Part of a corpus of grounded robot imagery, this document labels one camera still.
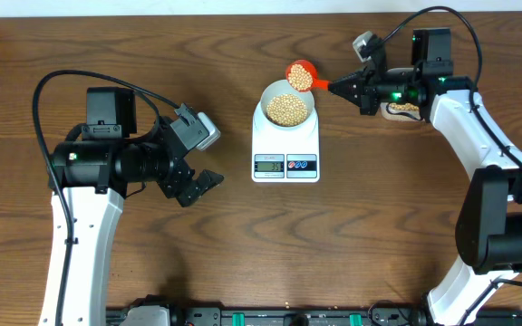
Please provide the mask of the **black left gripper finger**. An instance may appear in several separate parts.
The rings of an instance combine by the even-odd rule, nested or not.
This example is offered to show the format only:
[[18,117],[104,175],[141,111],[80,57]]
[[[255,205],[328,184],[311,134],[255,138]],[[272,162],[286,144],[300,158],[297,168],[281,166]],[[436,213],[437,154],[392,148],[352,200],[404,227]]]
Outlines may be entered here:
[[173,123],[175,127],[179,127],[181,125],[190,127],[197,122],[197,114],[185,103],[182,103],[179,108],[175,109],[175,113],[178,116],[178,118]]
[[224,181],[224,176],[204,169],[196,179],[191,179],[183,186],[176,196],[182,207],[192,206],[210,189],[219,186]]

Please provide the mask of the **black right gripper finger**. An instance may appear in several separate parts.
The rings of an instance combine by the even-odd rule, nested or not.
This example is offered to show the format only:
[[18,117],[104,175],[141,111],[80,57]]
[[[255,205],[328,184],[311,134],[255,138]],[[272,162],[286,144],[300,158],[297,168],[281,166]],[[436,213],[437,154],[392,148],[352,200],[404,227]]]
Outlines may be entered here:
[[357,107],[362,106],[362,96],[359,90],[354,88],[329,88],[328,91],[341,97]]
[[363,73],[361,71],[351,72],[343,77],[340,77],[337,80],[331,81],[329,83],[328,89],[356,89],[359,88]]

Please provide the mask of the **red measuring scoop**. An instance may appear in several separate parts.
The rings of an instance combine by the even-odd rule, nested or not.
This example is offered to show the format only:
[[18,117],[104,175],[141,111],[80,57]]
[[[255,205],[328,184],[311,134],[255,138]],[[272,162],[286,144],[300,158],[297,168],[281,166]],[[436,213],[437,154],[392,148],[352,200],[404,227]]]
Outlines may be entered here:
[[296,60],[296,61],[292,62],[285,70],[285,78],[286,78],[287,73],[289,72],[290,66],[292,64],[296,64],[296,63],[303,65],[306,68],[306,70],[308,70],[313,75],[314,81],[313,81],[313,85],[310,90],[312,90],[312,89],[321,89],[321,90],[325,90],[325,91],[328,90],[328,86],[329,86],[330,82],[326,81],[326,80],[320,80],[317,76],[316,68],[314,67],[314,65],[311,62],[309,62],[307,60]]

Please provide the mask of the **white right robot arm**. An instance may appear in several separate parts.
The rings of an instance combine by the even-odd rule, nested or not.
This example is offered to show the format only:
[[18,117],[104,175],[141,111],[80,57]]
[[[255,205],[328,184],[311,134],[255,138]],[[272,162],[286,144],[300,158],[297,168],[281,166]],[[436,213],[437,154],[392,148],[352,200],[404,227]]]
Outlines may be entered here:
[[522,273],[522,151],[489,116],[472,80],[453,73],[448,28],[416,29],[411,67],[390,69],[384,41],[353,41],[363,67],[331,82],[329,92],[373,115],[392,104],[418,108],[448,141],[470,184],[455,228],[458,256],[410,317],[411,325],[466,325],[502,284]]

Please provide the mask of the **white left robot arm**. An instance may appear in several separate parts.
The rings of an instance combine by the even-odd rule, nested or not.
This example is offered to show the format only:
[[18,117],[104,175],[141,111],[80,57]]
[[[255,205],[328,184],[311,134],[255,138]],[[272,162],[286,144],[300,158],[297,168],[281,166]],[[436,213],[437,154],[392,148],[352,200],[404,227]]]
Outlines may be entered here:
[[138,97],[124,88],[88,89],[86,122],[51,156],[54,230],[42,325],[106,323],[111,248],[130,183],[154,182],[188,207],[224,179],[210,170],[197,174],[185,160],[220,136],[205,113],[182,104],[176,119],[157,115],[135,138]]

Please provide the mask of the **soybeans in bowl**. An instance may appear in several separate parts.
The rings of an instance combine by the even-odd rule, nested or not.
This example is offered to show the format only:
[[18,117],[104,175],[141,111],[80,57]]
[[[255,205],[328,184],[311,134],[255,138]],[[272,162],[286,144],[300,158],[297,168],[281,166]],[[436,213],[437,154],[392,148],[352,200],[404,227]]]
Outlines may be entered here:
[[266,116],[281,127],[293,127],[303,123],[309,115],[305,103],[294,94],[275,96],[266,106]]

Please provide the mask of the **light grey bowl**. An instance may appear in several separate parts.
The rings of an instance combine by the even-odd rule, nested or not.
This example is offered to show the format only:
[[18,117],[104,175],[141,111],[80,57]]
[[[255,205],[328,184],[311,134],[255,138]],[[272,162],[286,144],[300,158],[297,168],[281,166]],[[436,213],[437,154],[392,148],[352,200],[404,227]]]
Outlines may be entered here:
[[[281,127],[273,123],[271,120],[269,120],[266,116],[266,106],[267,104],[278,95],[283,94],[294,94],[298,96],[304,104],[307,106],[307,109],[309,110],[309,115],[307,119],[293,127]],[[260,109],[260,121],[258,122],[257,126],[260,126],[261,122],[267,123],[271,127],[275,127],[277,129],[282,130],[293,130],[293,129],[307,129],[310,131],[314,128],[315,123],[317,122],[317,112],[314,106],[314,96],[310,91],[306,92],[300,92],[295,90],[287,80],[280,80],[275,81],[271,83],[263,92],[260,102],[258,104],[258,108]]]

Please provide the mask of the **white digital kitchen scale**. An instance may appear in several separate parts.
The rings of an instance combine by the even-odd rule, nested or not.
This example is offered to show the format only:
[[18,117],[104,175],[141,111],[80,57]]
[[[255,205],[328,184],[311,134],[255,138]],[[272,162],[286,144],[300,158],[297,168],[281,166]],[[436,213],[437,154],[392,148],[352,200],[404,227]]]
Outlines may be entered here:
[[315,183],[320,179],[319,119],[314,100],[304,100],[307,119],[282,127],[259,102],[253,116],[251,178],[265,183]]

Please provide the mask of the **pile of soybeans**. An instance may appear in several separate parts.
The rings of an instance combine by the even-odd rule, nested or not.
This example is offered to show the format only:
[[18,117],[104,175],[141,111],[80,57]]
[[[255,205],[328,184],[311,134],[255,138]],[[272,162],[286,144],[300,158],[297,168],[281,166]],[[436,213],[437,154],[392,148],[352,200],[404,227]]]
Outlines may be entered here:
[[402,110],[402,111],[419,111],[419,107],[412,105],[410,103],[398,104],[398,103],[390,103],[389,108],[392,110]]

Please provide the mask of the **clear plastic container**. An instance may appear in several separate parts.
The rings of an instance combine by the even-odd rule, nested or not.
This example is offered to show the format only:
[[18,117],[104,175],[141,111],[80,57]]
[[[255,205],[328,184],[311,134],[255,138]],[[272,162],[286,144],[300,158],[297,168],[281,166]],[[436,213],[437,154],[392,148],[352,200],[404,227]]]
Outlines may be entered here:
[[[412,68],[392,68],[388,70],[388,74],[391,77],[409,77],[412,74]],[[410,122],[410,121],[422,121],[420,111],[402,111],[402,110],[392,110],[389,108],[390,102],[381,102],[380,109],[382,111],[382,116],[386,120],[394,120],[401,122]]]

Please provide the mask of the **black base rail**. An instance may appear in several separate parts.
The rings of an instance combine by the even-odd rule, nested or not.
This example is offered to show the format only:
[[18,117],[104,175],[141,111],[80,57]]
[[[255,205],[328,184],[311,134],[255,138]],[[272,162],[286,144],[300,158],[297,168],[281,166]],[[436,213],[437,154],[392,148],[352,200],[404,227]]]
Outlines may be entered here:
[[127,308],[107,310],[106,323],[171,326],[429,325],[430,316],[421,308],[410,308],[389,301],[355,309],[248,309],[194,302],[181,305],[149,295],[136,300]]

